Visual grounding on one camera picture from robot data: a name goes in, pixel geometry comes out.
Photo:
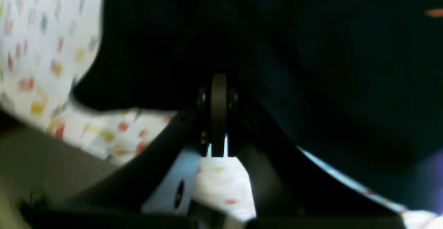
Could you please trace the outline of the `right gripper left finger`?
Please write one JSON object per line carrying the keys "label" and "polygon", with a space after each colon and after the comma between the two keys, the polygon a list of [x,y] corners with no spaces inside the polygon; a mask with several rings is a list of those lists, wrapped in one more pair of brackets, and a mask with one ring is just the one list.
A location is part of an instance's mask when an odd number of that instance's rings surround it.
{"label": "right gripper left finger", "polygon": [[181,110],[136,158],[61,203],[31,196],[21,216],[32,229],[223,229],[225,214],[192,194],[201,158],[223,156],[227,78],[199,89],[196,110]]}

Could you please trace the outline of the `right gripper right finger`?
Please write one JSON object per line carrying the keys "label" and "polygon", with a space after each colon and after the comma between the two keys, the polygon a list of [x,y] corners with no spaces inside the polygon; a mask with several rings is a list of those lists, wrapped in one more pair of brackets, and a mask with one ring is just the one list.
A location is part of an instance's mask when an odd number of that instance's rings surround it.
{"label": "right gripper right finger", "polygon": [[347,187],[301,152],[254,101],[227,92],[228,154],[250,177],[246,229],[404,229],[400,215]]}

